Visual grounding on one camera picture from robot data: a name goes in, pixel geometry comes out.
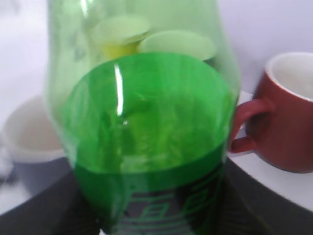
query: dark surface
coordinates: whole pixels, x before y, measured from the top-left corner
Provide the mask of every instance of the dark surface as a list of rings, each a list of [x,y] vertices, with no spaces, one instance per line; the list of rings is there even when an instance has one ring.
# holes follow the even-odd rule
[[[226,177],[239,192],[245,208],[273,235],[313,235],[311,211],[258,183],[232,161],[226,164]]]
[[[232,161],[226,164],[217,211],[216,235],[313,234],[310,212],[265,188]],[[96,216],[71,173],[0,217],[1,235],[99,235],[99,232]]]

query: red mug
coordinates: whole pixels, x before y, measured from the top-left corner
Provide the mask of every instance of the red mug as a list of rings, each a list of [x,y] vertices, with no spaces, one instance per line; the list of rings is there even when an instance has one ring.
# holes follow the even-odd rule
[[[236,139],[246,123],[246,137]],[[256,150],[286,171],[313,172],[313,53],[271,59],[253,100],[237,107],[230,152]]]

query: green plastic bottle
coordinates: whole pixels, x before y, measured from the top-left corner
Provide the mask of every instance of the green plastic bottle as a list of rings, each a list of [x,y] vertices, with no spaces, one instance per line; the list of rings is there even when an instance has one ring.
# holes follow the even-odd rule
[[[215,0],[51,0],[46,100],[109,235],[207,235],[239,95]]]

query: mug handle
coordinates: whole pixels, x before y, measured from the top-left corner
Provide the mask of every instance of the mug handle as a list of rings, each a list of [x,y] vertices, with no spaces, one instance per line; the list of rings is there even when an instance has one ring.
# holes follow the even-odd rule
[[[241,126],[255,115],[274,112],[274,106],[264,99],[254,99],[239,105],[234,116],[233,127],[230,133],[229,151],[240,153],[256,149],[256,142],[249,136],[235,140]]]

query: mug rim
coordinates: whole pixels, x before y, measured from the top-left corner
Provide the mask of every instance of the mug rim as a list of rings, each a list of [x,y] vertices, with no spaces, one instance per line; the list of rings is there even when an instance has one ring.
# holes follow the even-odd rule
[[[6,118],[3,127],[0,131],[0,145],[3,146],[5,150],[12,150],[13,152],[17,152],[18,154],[9,154],[9,158],[13,162],[17,163],[47,163],[51,162],[57,159],[60,159],[62,157],[65,157],[65,152],[61,148],[59,149],[53,149],[53,150],[32,150],[25,147],[20,147],[14,143],[14,141],[8,137],[7,132],[7,126],[11,118],[16,115],[21,109],[23,109],[25,106],[42,100],[43,104],[43,110],[46,112],[46,108],[44,106],[44,99],[42,95],[36,95],[32,98],[28,99],[26,102],[23,102],[19,106],[17,106],[13,112],[9,114],[9,116]]]
[[[295,93],[295,92],[289,90],[288,88],[284,87],[284,86],[276,79],[276,77],[275,77],[275,75],[274,75],[274,72],[273,72],[273,67],[275,66],[275,64],[276,64],[279,60],[281,60],[281,59],[283,59],[283,58],[286,58],[286,57],[291,57],[291,56],[292,56],[292,57],[297,57],[297,56],[303,56],[303,55],[307,55],[307,56],[313,57],[313,53],[311,53],[311,52],[300,52],[300,51],[298,51],[298,52],[286,52],[286,53],[278,54],[278,55],[272,57],[272,58],[267,62],[266,66],[265,66],[265,72],[266,72],[268,78],[269,78],[276,86],[278,86],[280,89],[282,89],[282,90],[284,90],[284,91],[290,93],[291,95],[296,96],[296,97],[298,97],[298,98],[300,98],[300,99],[302,99],[302,100],[309,101],[309,102],[313,102],[313,99],[308,98],[308,97],[305,97],[305,96],[302,96],[302,95],[300,95],[300,94],[297,94],[297,93]]]

